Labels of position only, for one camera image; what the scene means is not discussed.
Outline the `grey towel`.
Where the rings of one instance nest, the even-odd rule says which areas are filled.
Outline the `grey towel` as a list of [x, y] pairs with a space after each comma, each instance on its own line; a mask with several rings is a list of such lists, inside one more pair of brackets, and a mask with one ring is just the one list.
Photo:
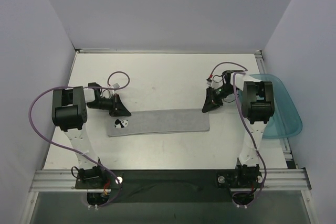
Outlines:
[[209, 114], [200, 109], [137, 111], [131, 116], [108, 118], [106, 130], [108, 137], [207, 132], [210, 121]]

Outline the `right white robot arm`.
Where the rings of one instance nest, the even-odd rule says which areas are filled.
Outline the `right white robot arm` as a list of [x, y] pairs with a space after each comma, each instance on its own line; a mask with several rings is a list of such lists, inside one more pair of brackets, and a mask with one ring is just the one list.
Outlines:
[[260, 188], [266, 177], [260, 172], [260, 165], [266, 166], [259, 147], [265, 128], [275, 112], [272, 82], [258, 80], [237, 70], [222, 73], [222, 85], [210, 84], [206, 88], [203, 113], [224, 105], [224, 99], [234, 95], [239, 117], [245, 129], [244, 141], [237, 159], [236, 168], [218, 176], [218, 184], [228, 188]]

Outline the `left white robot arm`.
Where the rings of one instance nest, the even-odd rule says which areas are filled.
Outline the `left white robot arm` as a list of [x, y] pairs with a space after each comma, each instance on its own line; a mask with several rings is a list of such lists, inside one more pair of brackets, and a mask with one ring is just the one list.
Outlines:
[[87, 134], [88, 108], [108, 111], [113, 118], [129, 117], [131, 112], [117, 93], [104, 97], [102, 86], [96, 82], [89, 83], [86, 88], [79, 86], [53, 91], [52, 121], [64, 132], [75, 150], [79, 164], [76, 168], [77, 179], [100, 188], [110, 176], [100, 167], [100, 158], [93, 150]]

